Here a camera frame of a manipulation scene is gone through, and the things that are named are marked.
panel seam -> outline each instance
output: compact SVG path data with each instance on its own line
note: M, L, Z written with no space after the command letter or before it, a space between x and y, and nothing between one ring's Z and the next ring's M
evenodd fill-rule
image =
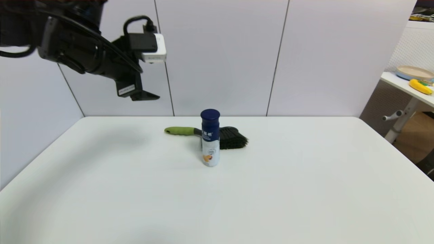
M279 51L277 52L276 66L274 67L273 82L271 83L270 98L268 98L267 113L265 114L265 116L268 116L268 110L270 109L271 94L273 93L274 79L276 78L277 64L279 63L280 48L282 47L283 33L285 32L286 17L288 17L289 1L290 0L288 0L288 4L286 6L285 19L283 21L283 28L282 28L282 36L280 37Z

pegboard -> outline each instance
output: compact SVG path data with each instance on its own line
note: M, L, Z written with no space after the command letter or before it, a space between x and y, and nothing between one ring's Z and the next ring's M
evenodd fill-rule
M385 71L396 72L400 65L416 66L434 72L434 23L409 21L395 47ZM404 109L411 96L379 81L360 119L376 132L384 136L396 121L382 121L383 115L390 115ZM428 105L418 107L418 111L433 110Z
M409 21L385 71L396 72L400 65L434 71L434 23Z

bottle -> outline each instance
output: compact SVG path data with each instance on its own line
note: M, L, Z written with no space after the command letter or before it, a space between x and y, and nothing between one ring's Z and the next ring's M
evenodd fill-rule
M220 113L215 109L202 111L202 158L204 165L214 167L220 159Z

label sticker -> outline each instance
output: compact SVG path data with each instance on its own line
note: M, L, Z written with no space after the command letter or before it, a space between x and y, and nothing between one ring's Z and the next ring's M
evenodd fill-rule
M127 86L119 90L119 95L123 95L135 89L135 85Z

black cable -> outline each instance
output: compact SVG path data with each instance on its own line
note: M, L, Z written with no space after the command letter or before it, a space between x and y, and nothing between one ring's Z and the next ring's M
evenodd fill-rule
M29 46L29 48L24 51L24 52L20 52L20 53L9 53L9 52L5 52L5 51L0 51L0 56L1 57L6 57L6 58L23 58L23 57L27 57L30 54L32 54L36 49L36 46L31 44Z
M75 21L73 19L70 19L68 17L62 16L60 14L52 13L52 12L45 11L45 10L38 10L38 13L43 13L43 14L46 14L46 15L48 15L50 17L54 17L54 18L63 20L65 22L67 22L67 23L70 23L70 24L74 25L75 27L80 28L81 30L83 30L87 34L91 35L92 37L100 40L104 45L106 45L113 52L115 52L116 54L118 54L123 60L125 60L137 72L143 73L143 70L141 69L141 67L138 64L136 64L135 62L133 62L125 53L123 53L119 48L117 48L115 45L113 45L113 43L109 42L106 38L102 37L100 34L96 33L92 29L90 29L90 28L88 28L88 27L80 24L79 22L77 22L77 21Z
M27 57L30 54L32 54L35 49L36 49L36 40L35 40L35 32L36 32L36 27L35 24L28 20L28 25L29 25L29 33L30 33L30 46L29 48L24 51L24 52L20 52L20 53L10 53L10 52L5 52L5 51L1 51L0 50L0 56L1 57L6 57L6 58L23 58L23 57Z
M152 22L151 18L149 18L146 15L139 15L139 16L132 17L132 18L128 19L127 21L125 21L125 23L124 23L124 36L125 37L128 37L128 30L127 30L128 25L134 21L137 21L137 20L147 20L146 21L146 31L148 31L148 32L154 32L155 31L154 22Z

